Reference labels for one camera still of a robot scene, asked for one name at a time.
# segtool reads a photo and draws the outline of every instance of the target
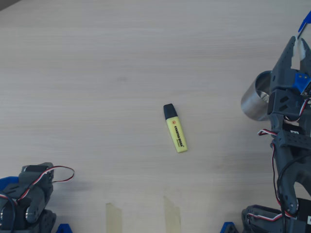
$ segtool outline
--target blue plastic part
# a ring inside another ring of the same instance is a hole
[[[60,224],[56,233],[72,233],[69,224]]]
[[[307,17],[302,21],[302,24],[298,30],[298,32],[300,32],[302,30],[302,28],[304,27],[304,25],[306,23],[311,23],[311,11],[309,12],[309,14],[307,15]]]
[[[303,93],[310,83],[311,77],[303,73],[296,73],[293,87],[297,88],[300,93]]]
[[[0,179],[0,190],[4,190],[5,187],[9,183],[18,183],[18,177],[16,177],[16,176],[9,176],[9,177],[5,177],[5,178]]]
[[[223,227],[222,227],[222,230],[220,231],[220,233],[224,233],[229,225],[233,225],[234,226],[234,223],[233,222],[225,222]]]

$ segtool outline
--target yellow highlighter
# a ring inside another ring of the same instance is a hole
[[[181,128],[177,112],[171,103],[164,105],[164,116],[167,126],[169,127],[176,151],[178,153],[187,151],[188,148],[184,132]]]

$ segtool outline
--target highlighter label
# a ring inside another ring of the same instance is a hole
[[[178,146],[179,146],[179,147],[184,147],[183,142],[182,142],[181,139],[180,139],[180,135],[179,135],[177,126],[175,126],[175,131],[176,131],[176,134],[177,134],[177,143],[178,143]]]

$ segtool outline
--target wood grain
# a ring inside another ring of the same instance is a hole
[[[244,116],[240,99],[309,10],[308,0],[22,0],[1,11],[0,177],[42,162],[76,169],[48,206],[75,233],[104,232],[107,203],[122,209],[124,233],[164,233],[163,196],[183,233],[241,229],[243,208],[277,203],[271,138],[256,135],[269,123]]]

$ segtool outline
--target cable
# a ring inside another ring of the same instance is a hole
[[[276,191],[276,171],[275,171],[275,169],[274,169],[274,156],[275,156],[275,152],[276,152],[276,146],[273,144],[273,143],[271,143],[272,144],[272,150],[273,150],[273,152],[272,152],[272,170],[273,170],[273,187],[274,187],[274,193],[275,193],[275,196],[276,196],[276,201],[277,201],[277,203],[280,205],[280,207],[281,207],[281,209],[282,209],[282,206],[281,206],[281,201],[280,201],[280,199],[278,198],[278,196],[277,196],[277,191]],[[285,212],[285,214],[287,215],[287,216],[289,216],[289,217],[293,217],[292,215],[290,215],[288,212]]]
[[[279,190],[279,187],[280,187],[280,184],[281,184],[281,181],[282,181],[282,178],[283,178],[283,175],[285,173],[285,171],[291,166],[293,165],[294,163],[296,163],[297,161],[303,159],[303,158],[306,158],[308,156],[311,156],[311,153],[310,154],[304,154],[304,155],[301,155],[291,161],[289,161],[285,166],[284,168],[281,170],[279,176],[278,176],[278,179],[277,179],[277,189]],[[280,206],[281,206],[281,211],[282,213],[284,214],[285,213],[285,209],[284,209],[284,205],[283,205],[283,196],[281,196],[281,200],[280,200]],[[285,219],[283,219],[283,233],[286,233],[286,221]]]
[[[251,217],[254,217],[254,218],[258,218],[258,219],[263,219],[263,220],[266,220],[266,221],[269,221],[269,222],[275,222],[275,221],[277,221],[278,219],[280,219],[282,217],[282,214],[278,214],[274,218],[265,217],[265,216],[262,216],[262,215],[254,215],[254,214],[251,214],[251,213],[248,213],[246,216],[251,216]]]
[[[53,181],[52,183],[64,183],[64,182],[68,182],[68,181],[70,181],[70,180],[73,179],[73,177],[74,177],[74,170],[73,170],[72,168],[67,167],[67,166],[52,166],[52,167],[46,169],[44,172],[42,172],[41,175],[40,175],[34,182],[32,182],[32,183],[28,186],[28,188],[26,189],[26,191],[20,196],[19,199],[17,199],[17,201],[20,201],[20,200],[22,200],[23,198],[25,198],[25,196],[27,196],[27,194],[29,193],[31,187],[32,187],[33,185],[35,185],[36,183],[38,183],[38,182],[41,180],[41,178],[42,178],[46,173],[48,173],[48,172],[50,172],[50,171],[53,171],[53,170],[55,170],[55,169],[57,169],[57,168],[66,168],[66,169],[69,169],[69,170],[71,170],[71,171],[73,172],[73,174],[72,174],[72,176],[70,176],[70,177],[69,177],[68,179],[66,179],[66,180],[62,180],[62,181]]]
[[[4,198],[7,199],[11,205],[12,205],[12,224],[11,224],[11,233],[13,233],[14,231],[14,224],[15,224],[15,219],[16,219],[16,208],[15,208],[15,201],[12,200],[6,193],[4,193],[3,191],[0,191],[0,198]]]
[[[267,134],[270,134],[270,135],[273,135],[273,136],[277,136],[277,133],[275,133],[273,131],[270,131],[270,130],[267,130],[267,129],[260,130],[257,134],[259,136],[267,135]]]
[[[305,108],[306,108],[306,106],[307,106],[309,100],[310,100],[310,98],[305,99],[305,101],[303,102],[303,104],[302,104],[302,106],[301,106],[301,108],[300,108],[299,117],[298,117],[297,120],[289,120],[289,118],[288,118],[287,116],[285,116],[285,119],[286,119],[287,121],[289,121],[289,122],[297,122],[297,121],[299,121],[299,119],[300,119],[300,117],[301,117],[303,111],[305,110]]]

